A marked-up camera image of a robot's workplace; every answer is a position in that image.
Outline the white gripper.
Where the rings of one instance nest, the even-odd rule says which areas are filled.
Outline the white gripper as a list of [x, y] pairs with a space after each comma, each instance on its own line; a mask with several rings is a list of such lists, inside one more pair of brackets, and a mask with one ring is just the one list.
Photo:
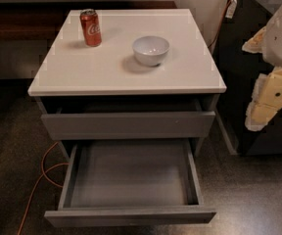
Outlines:
[[245, 126], [250, 131], [261, 131], [282, 109], [282, 5], [242, 50], [261, 53], [263, 59], [275, 66], [269, 74], [260, 74], [246, 110]]

